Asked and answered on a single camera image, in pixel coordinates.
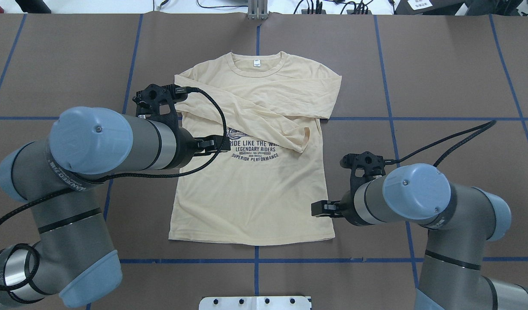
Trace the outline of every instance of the light blue joint cap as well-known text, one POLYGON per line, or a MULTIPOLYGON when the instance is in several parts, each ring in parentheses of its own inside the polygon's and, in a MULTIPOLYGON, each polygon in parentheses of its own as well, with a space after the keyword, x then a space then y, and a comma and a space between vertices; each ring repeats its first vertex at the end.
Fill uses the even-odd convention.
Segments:
POLYGON ((440 214, 451 200, 449 181, 436 167, 413 164, 386 176, 382 195, 392 211, 410 220, 440 214))
POLYGON ((69 308, 85 306, 109 294, 121 281, 120 261, 114 250, 65 286, 59 297, 69 308))
POLYGON ((445 310, 445 309, 417 288, 417 298, 415 298, 415 310, 445 310))
POLYGON ((510 228, 510 222, 512 221, 512 215, 510 214, 510 208, 503 198, 484 192, 483 190, 476 188, 480 192, 484 193, 495 212, 495 230, 494 233, 488 238, 488 241, 496 241, 503 238, 504 234, 510 228))
POLYGON ((23 145, 22 147, 16 149, 13 153, 6 156, 4 160, 0 163, 0 187, 13 200, 17 200, 18 202, 23 203, 28 202, 28 200, 24 199, 15 189, 12 179, 12 170, 17 155, 22 151, 22 149, 24 149, 29 144, 30 143, 27 143, 26 145, 23 145))
POLYGON ((70 108, 53 123, 49 149, 65 169, 83 174, 109 172, 132 149, 134 135, 122 114, 108 108, 70 108))

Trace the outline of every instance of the t-shirt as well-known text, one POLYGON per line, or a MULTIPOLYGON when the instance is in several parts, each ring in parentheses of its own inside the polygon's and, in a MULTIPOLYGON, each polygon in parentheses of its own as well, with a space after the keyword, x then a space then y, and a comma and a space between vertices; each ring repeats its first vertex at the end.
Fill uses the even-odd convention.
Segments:
MULTIPOLYGON (((175 76, 223 110, 231 151, 178 180, 169 239, 285 245, 334 238, 330 218, 311 216, 327 199, 320 118, 329 118, 341 76, 321 63, 280 52, 227 53, 175 76)), ((192 93, 176 104, 194 137, 221 135, 216 108, 192 93)), ((180 171, 199 167, 194 157, 180 171)))

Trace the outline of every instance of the neckline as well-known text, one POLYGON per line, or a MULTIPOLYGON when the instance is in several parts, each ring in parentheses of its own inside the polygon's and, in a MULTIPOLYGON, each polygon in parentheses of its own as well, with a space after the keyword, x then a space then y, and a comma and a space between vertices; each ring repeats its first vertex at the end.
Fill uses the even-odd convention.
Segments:
POLYGON ((246 55, 238 55, 238 54, 234 54, 234 53, 228 53, 227 54, 227 59, 228 59, 228 65, 230 66, 230 69, 231 71, 237 73, 238 75, 240 76, 244 76, 244 77, 267 77, 267 76, 270 76, 276 72, 278 72, 281 68, 283 68, 283 65, 285 65, 285 60, 287 58, 287 53, 281 51, 277 54, 274 54, 274 55, 266 55, 266 56, 246 56, 246 55), (262 72, 248 72, 248 71, 243 71, 242 69, 239 69, 236 65, 235 65, 235 61, 234 59, 248 59, 248 60, 255 60, 255 59, 263 59, 263 60, 266 60, 266 59, 277 59, 279 58, 280 61, 277 65, 273 66, 271 69, 267 70, 267 71, 262 71, 262 72))

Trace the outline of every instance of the white label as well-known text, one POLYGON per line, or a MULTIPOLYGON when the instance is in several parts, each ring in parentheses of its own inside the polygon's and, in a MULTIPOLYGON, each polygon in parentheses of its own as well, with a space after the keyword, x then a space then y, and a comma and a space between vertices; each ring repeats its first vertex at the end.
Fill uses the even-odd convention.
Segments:
POLYGON ((409 3, 413 10, 430 8, 432 6, 429 0, 407 0, 407 3, 409 3))

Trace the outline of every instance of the white bracket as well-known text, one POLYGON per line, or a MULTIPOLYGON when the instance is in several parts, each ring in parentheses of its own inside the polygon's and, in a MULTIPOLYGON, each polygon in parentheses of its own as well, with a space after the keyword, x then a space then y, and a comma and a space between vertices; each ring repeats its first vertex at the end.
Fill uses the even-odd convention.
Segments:
POLYGON ((268 19, 268 0, 248 0, 248 19, 268 19))
POLYGON ((236 298, 203 298, 199 310, 311 310, 307 296, 254 296, 236 298))

